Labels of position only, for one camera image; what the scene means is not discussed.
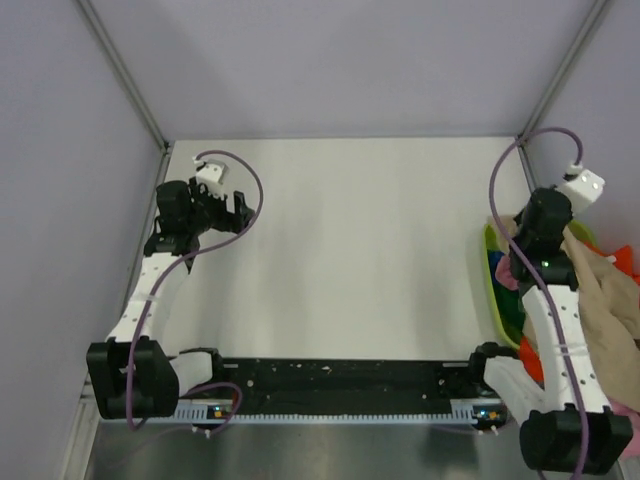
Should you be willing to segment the beige t shirt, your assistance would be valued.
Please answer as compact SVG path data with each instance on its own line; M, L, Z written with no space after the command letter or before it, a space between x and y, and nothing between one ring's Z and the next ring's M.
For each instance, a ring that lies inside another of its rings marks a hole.
M639 364L639 285L578 240L570 227L562 249L576 269L581 324L593 361Z

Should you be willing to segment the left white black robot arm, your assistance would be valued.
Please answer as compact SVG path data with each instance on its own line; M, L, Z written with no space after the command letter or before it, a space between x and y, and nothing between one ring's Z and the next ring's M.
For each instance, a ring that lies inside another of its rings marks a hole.
M226 387L216 349L187 347L169 354L161 344L173 302L200 250L200 236L209 230L241 235L255 216L242 192L218 195L215 186L192 177L156 189L157 215L133 293L106 339L92 343L86 354L104 419L169 417L192 389L212 397Z

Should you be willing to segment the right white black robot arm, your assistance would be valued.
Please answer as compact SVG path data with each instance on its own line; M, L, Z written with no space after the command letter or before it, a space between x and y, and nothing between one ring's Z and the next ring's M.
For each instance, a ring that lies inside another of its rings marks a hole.
M467 370L469 388L494 391L519 426L526 465L537 471L603 475L631 441L632 425L613 413L591 362L579 312L574 265L562 250L564 229L575 214L601 195L588 181L538 188L522 211L516 233L495 222L509 244L510 266L519 298L537 340L543 380L535 381L523 363L490 356Z

